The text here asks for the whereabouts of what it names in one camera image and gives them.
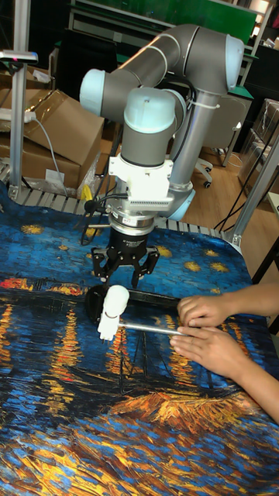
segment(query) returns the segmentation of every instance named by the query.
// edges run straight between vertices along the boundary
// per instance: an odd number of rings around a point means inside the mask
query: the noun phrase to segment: blue mat
[[[84,310],[98,279],[79,220],[23,208],[0,184],[0,494],[277,494],[279,428],[236,384],[179,357],[167,336],[119,330],[102,344]],[[95,238],[107,242],[107,231]],[[149,244],[161,256],[142,291],[251,284],[220,239],[155,229]],[[132,272],[119,268],[112,284],[130,288]],[[221,327],[279,378],[265,319]]]

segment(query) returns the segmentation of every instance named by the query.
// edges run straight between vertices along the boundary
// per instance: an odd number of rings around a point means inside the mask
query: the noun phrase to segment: metal rod
[[[102,229],[103,227],[111,227],[110,224],[89,224],[88,229]]]
[[[14,50],[28,51],[31,0],[15,0]],[[12,78],[12,122],[9,197],[16,200],[22,177],[22,146],[26,93],[26,64]]]
[[[168,334],[169,336],[184,336],[182,332],[174,331],[173,329],[162,329],[161,327],[154,327],[152,325],[142,325],[135,324],[134,322],[121,322],[121,327],[125,327],[126,329],[133,329],[135,331],[143,331],[143,332],[156,332],[157,334]]]
[[[267,190],[270,179],[272,178],[274,172],[276,171],[279,161],[279,136],[271,148],[271,151],[267,157],[266,163],[257,178],[255,185],[253,186],[245,205],[236,221],[235,226],[231,229],[226,236],[226,240],[229,242],[237,241],[237,238],[241,238],[252,214],[257,207],[259,201],[261,200],[264,192]]]

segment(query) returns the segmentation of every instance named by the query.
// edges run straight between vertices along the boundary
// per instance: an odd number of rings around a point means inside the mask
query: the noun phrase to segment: white object
[[[229,34],[226,37],[226,81],[228,91],[236,87],[244,54],[244,44]]]
[[[60,172],[58,174],[58,172],[55,170],[46,169],[46,181],[48,183],[60,185],[61,179],[63,180],[64,183],[65,174],[63,172]]]
[[[33,121],[36,119],[35,112],[25,112],[24,113],[24,123]],[[12,120],[12,109],[11,108],[0,108],[0,120],[11,121]]]
[[[156,88],[135,88],[127,98],[124,119],[133,131],[161,133],[174,122],[175,100],[172,95],[158,92]]]
[[[172,160],[165,160],[158,167],[138,167],[126,162],[121,155],[109,159],[108,173],[125,181],[128,186],[128,199],[131,202],[139,202],[146,207],[152,202],[166,202],[168,205],[173,201],[167,193],[170,187],[169,177],[171,175]]]
[[[85,110],[101,115],[105,84],[105,71],[91,69],[83,78],[80,90],[80,103]]]
[[[33,77],[37,79],[40,83],[49,83],[50,82],[50,75],[45,74],[44,72],[38,71],[35,69],[33,72]]]
[[[123,286],[111,286],[104,300],[98,332],[100,339],[112,341],[119,327],[120,315],[126,310],[129,291]]]

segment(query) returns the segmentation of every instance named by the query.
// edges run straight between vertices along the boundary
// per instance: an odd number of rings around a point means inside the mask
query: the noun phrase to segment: hand
[[[177,306],[181,324],[187,327],[219,326],[232,315],[228,296],[229,294],[222,294],[183,298]]]
[[[178,332],[185,336],[173,336],[170,340],[177,353],[235,382],[251,361],[229,334],[215,327],[179,327]]]

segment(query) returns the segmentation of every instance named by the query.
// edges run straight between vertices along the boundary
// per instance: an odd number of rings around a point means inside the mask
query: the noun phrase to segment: metal frame
[[[252,217],[252,214],[257,207],[259,201],[261,200],[264,192],[268,188],[270,179],[272,178],[274,172],[276,171],[279,161],[279,136],[276,138],[274,145],[267,157],[266,163],[257,178],[255,185],[253,186],[245,205],[236,220],[234,227],[225,233],[225,239],[236,246],[240,245],[241,236]]]
[[[31,0],[15,0],[14,50],[28,51]],[[26,92],[26,64],[12,78],[12,122],[9,197],[16,200],[22,178],[22,145]]]

